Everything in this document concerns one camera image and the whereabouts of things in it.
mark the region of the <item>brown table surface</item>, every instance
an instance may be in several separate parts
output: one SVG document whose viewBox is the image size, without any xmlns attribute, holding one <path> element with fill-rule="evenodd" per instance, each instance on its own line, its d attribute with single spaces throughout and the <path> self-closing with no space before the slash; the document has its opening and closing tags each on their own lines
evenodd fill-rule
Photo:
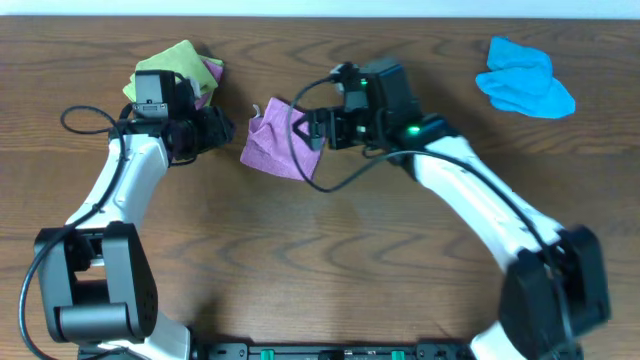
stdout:
<svg viewBox="0 0 640 360">
<path fill-rule="evenodd" d="M 577 101 L 558 121 L 493 109 L 475 85 L 489 42 L 543 49 Z M 103 166 L 104 136 L 65 132 L 67 106 L 114 116 L 135 64 L 177 42 L 223 59 L 215 102 L 233 144 L 158 185 L 139 230 L 160 309 L 208 337 L 256 342 L 470 339 L 496 319 L 502 274 L 476 235 L 401 169 L 381 165 L 324 195 L 242 165 L 251 104 L 292 99 L 335 64 L 392 55 L 425 111 L 445 114 L 482 159 L 544 213 L 602 242 L 613 320 L 585 337 L 587 358 L 640 355 L 640 23 L 539 20 L 0 18 L 0 357 L 29 357 L 18 289 L 42 227 L 61 225 Z M 330 86 L 302 105 L 338 104 Z M 76 117 L 76 126 L 105 121 Z M 326 152 L 318 181 L 364 163 Z M 32 287 L 28 324 L 56 357 Z"/>
</svg>

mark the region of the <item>cloth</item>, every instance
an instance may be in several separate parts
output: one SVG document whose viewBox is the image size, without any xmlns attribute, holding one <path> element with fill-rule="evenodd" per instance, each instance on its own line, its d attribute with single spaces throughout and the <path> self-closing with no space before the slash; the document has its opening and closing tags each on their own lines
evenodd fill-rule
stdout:
<svg viewBox="0 0 640 360">
<path fill-rule="evenodd" d="M 206 106 L 211 101 L 213 90 L 218 87 L 218 81 L 222 76 L 224 63 L 219 59 L 212 59 L 196 53 L 189 40 L 183 40 L 175 46 L 154 55 L 136 65 L 137 70 L 171 70 L 182 74 L 185 78 L 191 78 L 200 85 L 201 98 L 207 97 L 200 104 Z M 122 91 L 132 102 L 136 101 L 135 73 L 130 76 L 130 83 Z"/>
<path fill-rule="evenodd" d="M 240 156 L 240 162 L 252 168 L 264 171 L 271 175 L 284 178 L 303 180 L 296 169 L 289 143 L 287 141 L 287 112 L 289 105 L 271 98 L 264 116 L 256 116 L 249 120 L 249 136 L 247 144 Z M 291 124 L 300 119 L 304 114 L 293 110 Z M 308 132 L 308 126 L 301 127 Z M 293 131 L 293 148 L 298 158 L 298 163 L 304 174 L 311 178 L 320 160 L 321 152 L 314 152 Z"/>
<path fill-rule="evenodd" d="M 546 119 L 576 111 L 575 100 L 553 77 L 551 59 L 544 52 L 494 37 L 487 66 L 492 71 L 478 75 L 476 84 L 497 109 Z"/>
</svg>

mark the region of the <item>yellow-green cloth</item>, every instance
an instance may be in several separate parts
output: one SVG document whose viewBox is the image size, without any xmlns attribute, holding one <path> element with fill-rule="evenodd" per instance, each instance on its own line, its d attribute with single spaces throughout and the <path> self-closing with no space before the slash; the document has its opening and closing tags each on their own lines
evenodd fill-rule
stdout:
<svg viewBox="0 0 640 360">
<path fill-rule="evenodd" d="M 136 65 L 138 70 L 170 70 L 182 74 L 185 78 L 195 79 L 200 84 L 200 93 L 206 94 L 218 87 L 218 82 L 211 75 L 209 69 L 202 63 L 202 60 L 209 60 L 215 64 L 223 66 L 219 59 L 212 59 L 198 55 L 189 40 L 183 40 L 177 45 L 154 55 L 147 60 L 142 60 Z M 135 73 L 129 78 L 131 82 L 122 89 L 125 95 L 132 102 L 136 101 L 136 79 Z"/>
</svg>

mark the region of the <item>pink cloth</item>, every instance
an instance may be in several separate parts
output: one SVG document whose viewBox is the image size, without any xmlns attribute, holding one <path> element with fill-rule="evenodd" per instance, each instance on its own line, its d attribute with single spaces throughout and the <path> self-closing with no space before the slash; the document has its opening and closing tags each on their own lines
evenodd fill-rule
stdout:
<svg viewBox="0 0 640 360">
<path fill-rule="evenodd" d="M 255 117 L 249 120 L 249 136 L 240 156 L 240 162 L 271 175 L 303 180 L 289 151 L 286 131 L 287 111 L 289 111 L 288 104 L 271 98 L 264 117 Z M 303 115 L 294 109 L 291 114 L 291 124 Z M 308 126 L 303 125 L 301 130 L 308 132 Z M 318 160 L 320 160 L 321 152 L 309 149 L 293 131 L 291 136 L 298 163 L 304 174 L 311 178 L 316 165 L 318 165 Z"/>
<path fill-rule="evenodd" d="M 211 73 L 211 75 L 213 75 L 213 78 L 216 79 L 218 83 L 220 83 L 220 79 L 222 78 L 222 72 L 224 71 L 224 68 L 209 60 L 202 60 L 202 63 L 207 67 L 207 69 L 209 69 L 209 72 Z M 206 94 L 203 94 L 199 99 L 197 99 L 195 103 L 196 110 L 200 110 L 203 107 L 207 106 L 209 104 L 209 99 L 211 99 L 212 95 L 213 95 L 213 92 L 208 92 Z"/>
</svg>

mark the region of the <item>blue cloth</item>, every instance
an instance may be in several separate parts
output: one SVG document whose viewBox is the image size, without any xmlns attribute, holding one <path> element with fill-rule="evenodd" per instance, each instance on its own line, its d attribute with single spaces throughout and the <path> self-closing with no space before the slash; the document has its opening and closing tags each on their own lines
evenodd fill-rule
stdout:
<svg viewBox="0 0 640 360">
<path fill-rule="evenodd" d="M 494 37 L 487 66 L 491 72 L 476 77 L 476 84 L 502 111 L 558 119 L 576 111 L 576 102 L 553 77 L 551 59 L 544 52 Z"/>
</svg>

